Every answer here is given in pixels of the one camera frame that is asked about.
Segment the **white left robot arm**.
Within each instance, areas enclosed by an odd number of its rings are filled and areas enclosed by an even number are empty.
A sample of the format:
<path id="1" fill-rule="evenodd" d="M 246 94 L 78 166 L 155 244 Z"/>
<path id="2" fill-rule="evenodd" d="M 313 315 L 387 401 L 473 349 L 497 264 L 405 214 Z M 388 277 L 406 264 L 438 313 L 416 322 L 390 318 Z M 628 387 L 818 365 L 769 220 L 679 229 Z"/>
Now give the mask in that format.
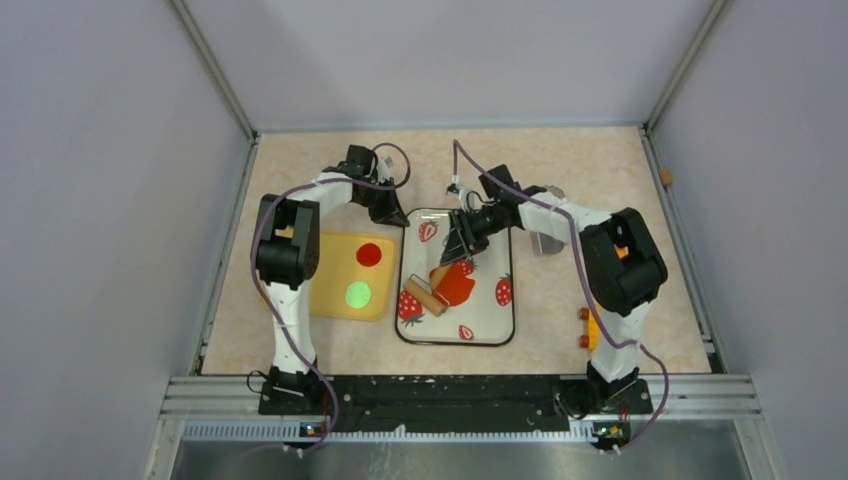
<path id="1" fill-rule="evenodd" d="M 271 394 L 297 413 L 319 404 L 323 376 L 310 334 L 310 282 L 320 262 L 321 220 L 349 203 L 367 209 L 378 225 L 406 227 L 394 179 L 375 148 L 349 146 L 344 160 L 311 182 L 262 197 L 249 254 L 251 278 L 272 315 L 274 356 L 266 376 Z"/>

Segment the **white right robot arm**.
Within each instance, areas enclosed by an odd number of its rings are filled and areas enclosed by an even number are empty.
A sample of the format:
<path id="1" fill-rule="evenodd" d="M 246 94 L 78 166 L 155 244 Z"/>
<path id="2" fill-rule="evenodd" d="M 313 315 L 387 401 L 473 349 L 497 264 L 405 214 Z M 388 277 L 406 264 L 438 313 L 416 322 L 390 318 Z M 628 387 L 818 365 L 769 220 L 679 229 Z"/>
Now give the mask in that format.
<path id="1" fill-rule="evenodd" d="M 587 367 L 586 397 L 612 412 L 638 377 L 642 325 L 660 287 L 666 263 L 642 214 L 631 207 L 605 212 L 559 198 L 540 186 L 521 188 L 504 165 L 480 176 L 488 202 L 453 209 L 440 262 L 469 259 L 491 236 L 518 228 L 571 246 L 578 279 L 601 338 Z"/>

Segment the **orange dough disc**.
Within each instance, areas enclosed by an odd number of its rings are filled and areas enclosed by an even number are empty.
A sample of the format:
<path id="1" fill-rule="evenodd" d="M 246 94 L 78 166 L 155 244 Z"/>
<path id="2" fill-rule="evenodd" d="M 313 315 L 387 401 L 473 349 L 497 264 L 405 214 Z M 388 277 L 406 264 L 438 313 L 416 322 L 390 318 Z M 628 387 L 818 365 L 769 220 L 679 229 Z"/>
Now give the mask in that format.
<path id="1" fill-rule="evenodd" d="M 457 307 L 470 298 L 475 287 L 476 281 L 472 277 L 475 266 L 470 260 L 460 260 L 449 267 L 450 270 L 438 286 L 438 291 L 450 301 L 450 307 Z M 429 272 L 428 279 L 433 276 L 435 269 Z"/>

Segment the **wooden pastry roller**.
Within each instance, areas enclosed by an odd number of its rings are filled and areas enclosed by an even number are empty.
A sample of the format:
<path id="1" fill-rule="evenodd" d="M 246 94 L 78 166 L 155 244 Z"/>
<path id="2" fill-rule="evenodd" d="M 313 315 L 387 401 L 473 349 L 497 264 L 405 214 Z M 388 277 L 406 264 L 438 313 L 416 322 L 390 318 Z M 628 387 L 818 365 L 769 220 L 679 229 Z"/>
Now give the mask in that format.
<path id="1" fill-rule="evenodd" d="M 404 290 L 411 294 L 425 310 L 439 317 L 451 306 L 450 301 L 438 291 L 438 286 L 449 270 L 448 265 L 439 266 L 433 271 L 433 276 L 429 280 L 412 273 L 404 283 Z"/>

